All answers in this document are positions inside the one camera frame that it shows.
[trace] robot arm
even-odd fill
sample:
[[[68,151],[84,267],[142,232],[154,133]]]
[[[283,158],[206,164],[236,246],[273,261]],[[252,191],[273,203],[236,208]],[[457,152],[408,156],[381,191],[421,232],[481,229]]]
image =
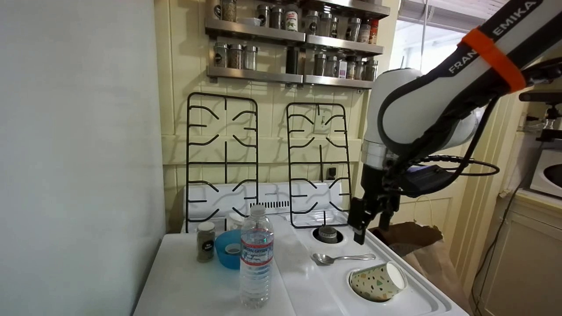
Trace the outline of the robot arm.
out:
[[[511,0],[479,30],[523,69],[530,86],[562,75],[562,58],[525,68],[562,39],[560,25],[561,1]],[[365,194],[352,199],[348,217],[355,241],[363,243],[369,222],[379,213],[379,226],[387,228],[401,195],[436,192],[462,175],[473,162],[470,156],[495,102],[509,92],[506,80],[463,42],[427,75],[414,69],[381,74],[374,82],[362,146]],[[457,170],[412,168],[471,138],[467,156],[449,160],[460,164]]]

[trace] blue bowl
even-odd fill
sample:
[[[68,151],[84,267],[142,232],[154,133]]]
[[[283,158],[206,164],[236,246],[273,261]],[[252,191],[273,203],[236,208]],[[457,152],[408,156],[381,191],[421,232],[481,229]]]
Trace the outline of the blue bowl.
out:
[[[215,240],[220,263],[232,270],[240,270],[240,229],[222,233]]]

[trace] cabinet door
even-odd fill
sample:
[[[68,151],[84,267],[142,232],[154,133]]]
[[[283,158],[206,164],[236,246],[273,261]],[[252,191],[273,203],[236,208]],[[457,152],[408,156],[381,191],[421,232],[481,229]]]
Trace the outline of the cabinet door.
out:
[[[486,279],[483,315],[562,315],[562,230],[519,214],[506,224]]]

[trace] water bottle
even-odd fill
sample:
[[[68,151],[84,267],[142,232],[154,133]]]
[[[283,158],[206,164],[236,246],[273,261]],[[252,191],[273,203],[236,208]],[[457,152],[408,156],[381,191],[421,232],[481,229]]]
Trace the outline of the water bottle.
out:
[[[269,299],[273,260],[273,225],[265,207],[254,205],[241,229],[240,300],[249,308],[260,308]]]

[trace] microwave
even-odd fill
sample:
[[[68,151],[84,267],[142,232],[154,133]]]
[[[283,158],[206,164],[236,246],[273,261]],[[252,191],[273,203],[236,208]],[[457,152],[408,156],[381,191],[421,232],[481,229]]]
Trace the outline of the microwave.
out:
[[[562,197],[562,151],[543,150],[534,171],[531,189]]]

